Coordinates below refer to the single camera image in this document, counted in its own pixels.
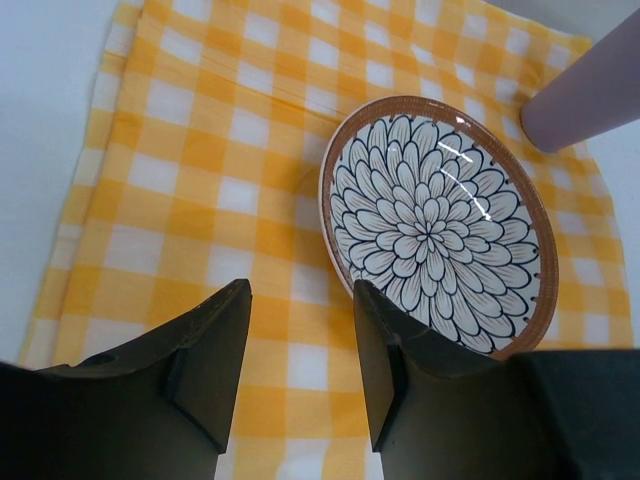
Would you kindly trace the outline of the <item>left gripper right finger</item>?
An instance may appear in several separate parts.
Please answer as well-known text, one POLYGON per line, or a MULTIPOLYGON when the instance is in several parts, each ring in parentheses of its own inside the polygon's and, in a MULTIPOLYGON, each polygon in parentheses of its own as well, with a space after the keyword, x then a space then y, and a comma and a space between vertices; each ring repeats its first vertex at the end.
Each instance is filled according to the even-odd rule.
POLYGON ((495 360, 353 291, 372 448, 388 479, 635 479, 639 354, 534 351, 495 360))

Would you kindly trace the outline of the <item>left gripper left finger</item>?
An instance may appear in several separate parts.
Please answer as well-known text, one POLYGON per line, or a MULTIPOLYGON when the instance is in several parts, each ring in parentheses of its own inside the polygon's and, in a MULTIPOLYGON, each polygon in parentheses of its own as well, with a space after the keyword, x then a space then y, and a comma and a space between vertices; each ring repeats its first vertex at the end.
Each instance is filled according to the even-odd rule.
POLYGON ((1 367, 5 479, 211 479, 226 452, 252 294, 235 280, 71 366, 1 367))

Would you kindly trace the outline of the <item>floral patterned bowl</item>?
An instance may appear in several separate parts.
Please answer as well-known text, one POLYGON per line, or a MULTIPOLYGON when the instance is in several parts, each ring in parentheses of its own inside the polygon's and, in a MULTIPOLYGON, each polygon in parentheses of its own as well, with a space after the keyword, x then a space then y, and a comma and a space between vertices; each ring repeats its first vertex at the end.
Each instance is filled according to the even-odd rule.
POLYGON ((326 148, 319 212, 347 290, 369 281, 496 359, 546 334, 559 290, 550 219, 520 162, 464 112, 413 95, 355 110, 326 148))

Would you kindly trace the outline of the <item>yellow white checkered cloth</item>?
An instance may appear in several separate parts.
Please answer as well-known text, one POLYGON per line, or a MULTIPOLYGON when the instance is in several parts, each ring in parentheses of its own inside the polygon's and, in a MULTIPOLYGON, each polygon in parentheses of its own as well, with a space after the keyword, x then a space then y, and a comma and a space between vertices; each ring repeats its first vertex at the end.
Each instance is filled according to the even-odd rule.
POLYGON ((631 347, 613 202, 584 145, 537 152, 521 105, 589 49, 482 1, 123 1, 21 355, 75 364, 236 278, 253 302, 220 479, 378 479, 353 306, 318 219, 329 138, 392 94, 443 101, 520 159, 550 215, 545 349, 631 347))

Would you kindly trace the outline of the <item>lilac paper cup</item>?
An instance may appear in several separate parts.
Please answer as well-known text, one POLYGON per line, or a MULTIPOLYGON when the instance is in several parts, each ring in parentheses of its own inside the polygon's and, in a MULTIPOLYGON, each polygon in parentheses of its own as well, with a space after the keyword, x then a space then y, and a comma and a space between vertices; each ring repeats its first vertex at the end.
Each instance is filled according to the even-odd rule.
POLYGON ((555 152, 639 118, 639 13, 634 12, 521 109, 521 126, 555 152))

